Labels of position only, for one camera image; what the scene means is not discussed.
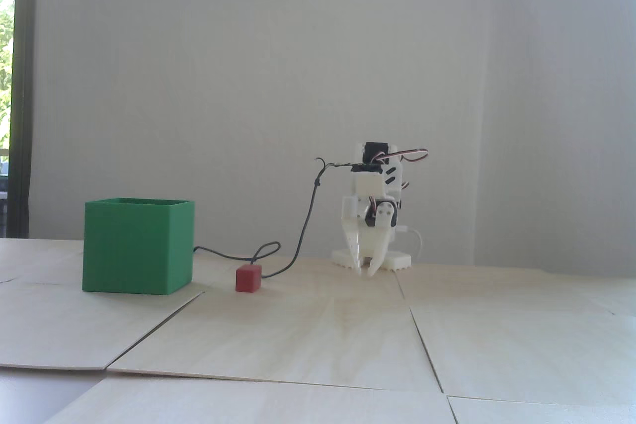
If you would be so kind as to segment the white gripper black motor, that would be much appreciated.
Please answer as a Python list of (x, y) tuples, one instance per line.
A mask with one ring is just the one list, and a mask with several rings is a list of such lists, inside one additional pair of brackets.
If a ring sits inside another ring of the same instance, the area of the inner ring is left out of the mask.
[(386, 201), (383, 176), (377, 172), (354, 172), (352, 177), (353, 192), (341, 202), (341, 225), (352, 269), (361, 275), (359, 227), (367, 226), (371, 253), (367, 275), (371, 277), (380, 269), (396, 271), (399, 262), (395, 258), (387, 259), (389, 245), (395, 238), (396, 208)]

